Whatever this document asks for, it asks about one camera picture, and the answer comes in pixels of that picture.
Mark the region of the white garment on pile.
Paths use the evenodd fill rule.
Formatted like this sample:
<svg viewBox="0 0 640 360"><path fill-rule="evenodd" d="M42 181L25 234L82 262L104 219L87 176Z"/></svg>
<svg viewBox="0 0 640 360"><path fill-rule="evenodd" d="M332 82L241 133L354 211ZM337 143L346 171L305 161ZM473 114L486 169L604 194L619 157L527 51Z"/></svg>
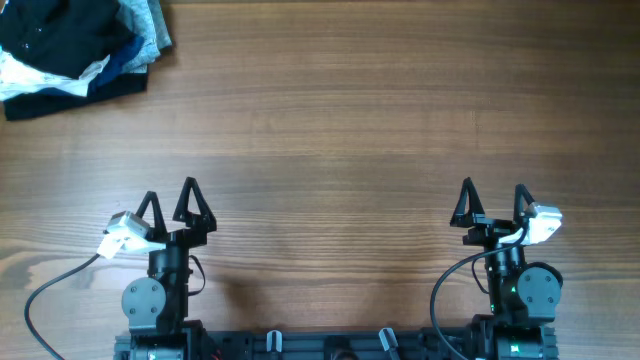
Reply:
<svg viewBox="0 0 640 360"><path fill-rule="evenodd" d="M90 82L104 70L109 60L110 57L107 56L101 61L93 62L79 78L69 78L39 71L1 50L1 100L6 101L18 95L37 93L47 88L86 97Z"/></svg>

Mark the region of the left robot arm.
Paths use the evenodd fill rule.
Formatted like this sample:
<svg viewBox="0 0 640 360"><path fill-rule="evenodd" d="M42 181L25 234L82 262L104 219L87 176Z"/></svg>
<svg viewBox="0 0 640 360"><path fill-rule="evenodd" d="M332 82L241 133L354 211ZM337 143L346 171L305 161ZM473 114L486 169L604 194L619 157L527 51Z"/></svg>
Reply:
<svg viewBox="0 0 640 360"><path fill-rule="evenodd" d="M169 232L157 194L149 191L134 213L113 215L105 237L124 252L148 256L147 275L123 291L121 305L129 321L130 342L117 359L220 359L221 350L199 320L187 319L190 262L201 268L190 250L207 244L217 221L193 177L185 179L173 220L183 228Z"/></svg>

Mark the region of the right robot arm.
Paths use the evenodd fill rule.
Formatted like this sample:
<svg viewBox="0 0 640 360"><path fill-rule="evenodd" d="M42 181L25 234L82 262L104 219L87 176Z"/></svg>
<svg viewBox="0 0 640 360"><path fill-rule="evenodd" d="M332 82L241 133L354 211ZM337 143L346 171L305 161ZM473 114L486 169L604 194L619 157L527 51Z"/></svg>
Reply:
<svg viewBox="0 0 640 360"><path fill-rule="evenodd" d="M476 315L461 340L451 340L460 359L552 359L557 350L545 329L556 317L563 278L543 262L527 262L524 250L551 238L562 225L561 211L534 200L527 188L515 187L511 220L486 215L470 178L463 180L450 225L468 231L463 244L482 252L491 313Z"/></svg>

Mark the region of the black t-shirt with logo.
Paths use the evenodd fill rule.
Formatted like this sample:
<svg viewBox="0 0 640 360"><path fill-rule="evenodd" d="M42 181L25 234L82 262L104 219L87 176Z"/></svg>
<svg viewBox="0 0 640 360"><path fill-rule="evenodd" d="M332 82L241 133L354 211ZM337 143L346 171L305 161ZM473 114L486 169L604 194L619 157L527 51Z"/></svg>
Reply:
<svg viewBox="0 0 640 360"><path fill-rule="evenodd" d="M1 48L41 72L78 78L134 37L115 0L11 0L1 11Z"/></svg>

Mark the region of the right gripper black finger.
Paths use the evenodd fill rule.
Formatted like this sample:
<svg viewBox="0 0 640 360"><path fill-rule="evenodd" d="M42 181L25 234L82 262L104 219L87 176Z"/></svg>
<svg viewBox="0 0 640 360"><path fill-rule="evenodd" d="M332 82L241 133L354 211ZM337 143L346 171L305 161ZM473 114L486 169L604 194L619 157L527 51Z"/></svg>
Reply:
<svg viewBox="0 0 640 360"><path fill-rule="evenodd" d="M524 184L517 184L514 192L514 211L513 221L516 224L524 222L525 210L534 202L533 196L530 194Z"/></svg>
<svg viewBox="0 0 640 360"><path fill-rule="evenodd" d="M451 227L470 228L486 221L485 211L470 177L463 180L457 205L450 220Z"/></svg>

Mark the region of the right grey rail clamp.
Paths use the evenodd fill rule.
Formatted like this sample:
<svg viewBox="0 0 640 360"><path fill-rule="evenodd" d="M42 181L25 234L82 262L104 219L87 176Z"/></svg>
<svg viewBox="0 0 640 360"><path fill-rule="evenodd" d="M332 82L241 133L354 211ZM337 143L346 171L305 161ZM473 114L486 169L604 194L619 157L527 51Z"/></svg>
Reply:
<svg viewBox="0 0 640 360"><path fill-rule="evenodd" d="M400 360L398 342L394 330L390 327L382 328L378 333L383 350L390 360Z"/></svg>

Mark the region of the left grey rail clamp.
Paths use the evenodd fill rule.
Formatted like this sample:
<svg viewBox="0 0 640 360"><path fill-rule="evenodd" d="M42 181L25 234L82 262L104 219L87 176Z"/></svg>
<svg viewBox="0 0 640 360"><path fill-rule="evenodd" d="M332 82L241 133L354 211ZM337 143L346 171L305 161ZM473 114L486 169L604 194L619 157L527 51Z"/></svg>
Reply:
<svg viewBox="0 0 640 360"><path fill-rule="evenodd" d="M266 335L266 351L268 353L283 352L283 334L279 330L271 330Z"/></svg>

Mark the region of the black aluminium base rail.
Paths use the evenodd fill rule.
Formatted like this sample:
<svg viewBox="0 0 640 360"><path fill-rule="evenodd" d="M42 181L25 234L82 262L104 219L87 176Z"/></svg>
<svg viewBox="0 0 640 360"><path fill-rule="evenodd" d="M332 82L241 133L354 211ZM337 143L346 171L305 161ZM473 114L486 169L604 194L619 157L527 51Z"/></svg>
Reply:
<svg viewBox="0 0 640 360"><path fill-rule="evenodd" d="M282 332L283 352L266 351L266 335L243 331L209 332L200 343L188 335L162 344L158 340L115 340L115 359L389 359L378 331ZM454 359L455 348L467 359L557 359L552 328L500 329L491 339L463 328L447 328L438 336L431 328L395 332L400 359Z"/></svg>

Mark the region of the navy blue garment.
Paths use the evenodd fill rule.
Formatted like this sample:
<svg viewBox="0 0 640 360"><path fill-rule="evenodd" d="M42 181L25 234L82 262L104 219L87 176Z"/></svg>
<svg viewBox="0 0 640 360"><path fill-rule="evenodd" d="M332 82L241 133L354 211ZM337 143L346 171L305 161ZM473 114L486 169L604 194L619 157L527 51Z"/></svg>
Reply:
<svg viewBox="0 0 640 360"><path fill-rule="evenodd" d="M144 38L133 39L101 61L92 63L78 79L51 80L36 87L36 93L54 96L87 97L98 87L108 84L123 72L127 62L134 59L144 44Z"/></svg>

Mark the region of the black folded garment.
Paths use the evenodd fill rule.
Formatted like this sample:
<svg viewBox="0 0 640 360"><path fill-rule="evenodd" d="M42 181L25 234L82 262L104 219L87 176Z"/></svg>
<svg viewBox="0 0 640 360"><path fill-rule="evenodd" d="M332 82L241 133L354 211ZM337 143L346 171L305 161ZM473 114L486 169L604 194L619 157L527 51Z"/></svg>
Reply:
<svg viewBox="0 0 640 360"><path fill-rule="evenodd" d="M4 115L8 121L35 119L144 92L147 83L147 73L125 73L105 85L90 90L86 97L63 95L61 92L55 93L53 90L18 95L4 102Z"/></svg>

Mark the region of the grey rail clamp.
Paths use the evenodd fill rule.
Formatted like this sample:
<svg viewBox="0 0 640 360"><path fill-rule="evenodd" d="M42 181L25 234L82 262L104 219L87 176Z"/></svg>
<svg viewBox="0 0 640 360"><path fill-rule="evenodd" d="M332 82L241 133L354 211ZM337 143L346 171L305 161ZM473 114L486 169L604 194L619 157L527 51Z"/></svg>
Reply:
<svg viewBox="0 0 640 360"><path fill-rule="evenodd" d="M394 330L390 327L382 328L378 333L383 350L390 360L400 360L398 342Z"/></svg>
<svg viewBox="0 0 640 360"><path fill-rule="evenodd" d="M268 353L283 352L283 334L279 330L271 330L266 335L266 351Z"/></svg>

